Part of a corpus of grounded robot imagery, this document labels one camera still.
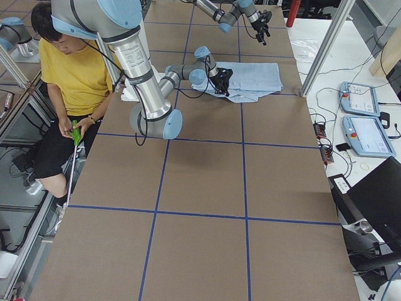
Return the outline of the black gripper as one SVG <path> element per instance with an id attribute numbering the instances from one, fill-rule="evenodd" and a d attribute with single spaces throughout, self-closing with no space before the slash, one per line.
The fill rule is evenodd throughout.
<path id="1" fill-rule="evenodd" d="M 233 75 L 232 69 L 217 67 L 217 74 L 209 79 L 214 87 L 214 93 L 218 95 L 229 96 L 229 80 Z"/>
<path id="2" fill-rule="evenodd" d="M 255 11 L 249 17 L 249 22 L 251 23 L 253 30 L 255 30 L 255 32 L 256 32 L 255 38 L 263 46 L 267 45 L 267 42 L 265 41 L 264 36 L 270 37 L 268 23 L 269 23 L 271 17 L 272 17 L 272 12 L 267 11 L 267 10 Z"/>

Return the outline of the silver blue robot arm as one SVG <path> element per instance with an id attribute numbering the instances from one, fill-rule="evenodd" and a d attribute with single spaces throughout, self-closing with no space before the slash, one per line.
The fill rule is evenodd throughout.
<path id="1" fill-rule="evenodd" d="M 167 100 L 182 80 L 194 85 L 207 83 L 216 94 L 229 94 L 232 70 L 219 68 L 205 46 L 195 51 L 192 65 L 171 65 L 158 80 L 152 69 L 140 1 L 52 1 L 55 30 L 85 40 L 100 37 L 111 46 L 129 85 L 139 99 L 130 113 L 130 124 L 138 134 L 163 139 L 176 138 L 182 128 L 182 113 Z"/>
<path id="2" fill-rule="evenodd" d="M 184 3 L 191 3 L 198 7 L 218 23 L 221 31 L 225 33 L 232 29 L 240 17 L 247 18 L 256 32 L 255 37 L 252 36 L 251 38 L 256 39 L 263 46 L 267 45 L 264 36 L 270 37 L 268 23 L 272 17 L 272 12 L 257 10 L 253 1 L 234 1 L 231 4 L 231 10 L 228 12 L 207 0 L 184 1 Z"/>

